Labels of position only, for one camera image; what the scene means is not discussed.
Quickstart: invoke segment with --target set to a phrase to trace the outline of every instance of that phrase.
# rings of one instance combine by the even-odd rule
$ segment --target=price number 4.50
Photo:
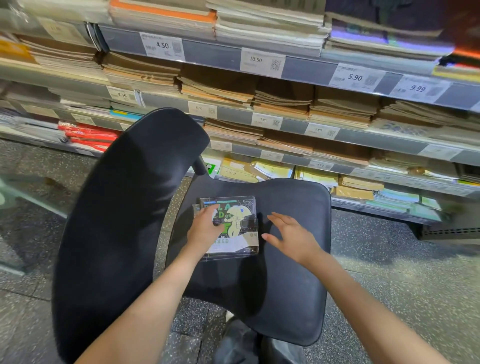
[[[165,48],[165,49],[169,48],[168,43],[163,43],[163,42],[162,43],[157,42],[156,46],[159,47],[159,48]]]
[[[348,75],[348,79],[349,80],[354,80],[354,81],[361,81],[361,79],[363,78],[363,76],[359,75],[359,74],[349,74]]]
[[[415,91],[415,92],[423,92],[425,91],[427,88],[420,85],[420,86],[417,86],[417,85],[412,85],[412,87],[410,87],[410,91]]]

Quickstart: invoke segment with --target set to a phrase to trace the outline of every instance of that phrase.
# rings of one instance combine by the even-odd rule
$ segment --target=plastic-wrapped notebook
[[[255,197],[234,196],[200,198],[195,211],[209,205],[219,204],[212,216],[213,223],[225,224],[224,231],[200,259],[217,260],[245,257],[258,254],[258,220]]]

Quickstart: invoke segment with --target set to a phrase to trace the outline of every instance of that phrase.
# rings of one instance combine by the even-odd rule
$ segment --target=speckled floor
[[[48,176],[59,183],[33,186],[71,206],[95,159],[0,140],[0,173]],[[161,273],[172,223],[186,192],[172,200],[158,241],[154,275]],[[52,265],[64,220],[29,202],[0,210],[0,259],[28,274],[0,271],[0,363],[60,363],[51,329]],[[480,363],[480,257],[462,247],[418,241],[400,222],[333,210],[332,254],[343,267],[453,363]],[[225,311],[183,299],[161,363],[212,360]],[[354,332],[328,297],[324,331],[305,348],[309,363],[369,363]]]

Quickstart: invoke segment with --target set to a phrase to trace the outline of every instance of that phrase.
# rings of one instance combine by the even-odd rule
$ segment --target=hand
[[[297,263],[305,266],[312,257],[324,253],[312,233],[294,218],[276,212],[272,212],[267,218],[280,230],[283,240],[272,234],[262,234],[262,238]]]
[[[187,243],[182,248],[182,252],[194,259],[195,263],[200,260],[225,229],[224,224],[216,226],[212,222],[213,213],[219,206],[217,204],[202,208],[188,230]]]

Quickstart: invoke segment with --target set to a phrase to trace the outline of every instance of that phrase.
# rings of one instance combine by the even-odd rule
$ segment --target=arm
[[[155,364],[173,317],[200,258],[224,226],[214,226],[218,205],[202,209],[187,233],[187,243],[153,282],[80,356],[76,364]]]
[[[449,363],[415,331],[371,296],[294,218],[268,216],[282,233],[262,237],[312,272],[326,287],[374,363]]]

